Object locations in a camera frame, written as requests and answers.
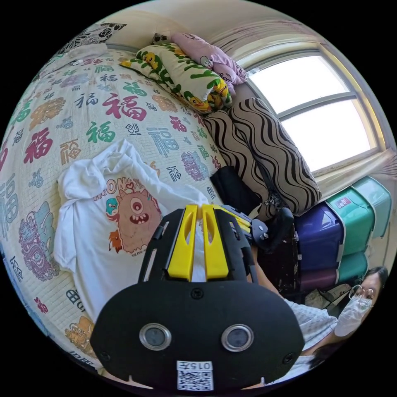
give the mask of bed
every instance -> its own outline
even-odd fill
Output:
[[[39,328],[62,349],[102,368],[72,276],[53,260],[57,178],[72,162],[127,139],[167,184],[189,184],[221,204],[209,177],[224,166],[202,118],[153,81],[119,65],[130,51],[65,65],[32,82],[0,153],[0,251]]]

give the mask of screw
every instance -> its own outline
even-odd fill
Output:
[[[294,353],[289,353],[282,359],[282,363],[289,364],[293,360],[293,358],[294,358]]]
[[[193,299],[201,299],[204,296],[204,292],[200,288],[194,288],[194,289],[192,289],[190,296]]]
[[[109,362],[109,361],[110,361],[110,356],[109,356],[108,353],[106,353],[106,352],[101,352],[99,355],[100,355],[102,361],[106,361],[106,362]]]

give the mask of white shirt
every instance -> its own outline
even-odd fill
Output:
[[[338,319],[334,316],[330,316],[325,309],[321,310],[316,307],[299,305],[287,299],[284,300],[292,309],[298,320],[305,341],[303,350],[310,349],[334,330]],[[274,383],[284,382],[304,374],[310,370],[310,361],[313,357],[314,356],[299,356],[291,369],[282,378],[265,384],[272,385]]]
[[[126,140],[92,160],[72,163],[59,177],[58,191],[54,259],[73,274],[94,323],[110,298],[137,283],[161,215],[189,204],[208,204],[191,186],[160,182]],[[203,236],[199,227],[196,230],[193,281],[205,281]]]

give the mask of green storage box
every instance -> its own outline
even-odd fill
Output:
[[[367,270],[368,259],[364,252],[343,256],[338,269],[339,278],[337,282],[346,282],[353,277],[361,277]]]
[[[353,187],[348,187],[327,200],[345,229],[343,255],[364,252],[375,226],[373,206]]]
[[[353,187],[374,207],[375,227],[372,238],[383,237],[386,233],[392,212],[392,197],[390,192],[371,177],[360,179]]]

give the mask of face mask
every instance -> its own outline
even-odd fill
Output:
[[[352,297],[339,315],[334,329],[336,336],[346,336],[355,331],[361,324],[364,314],[371,308],[372,300],[362,297]]]

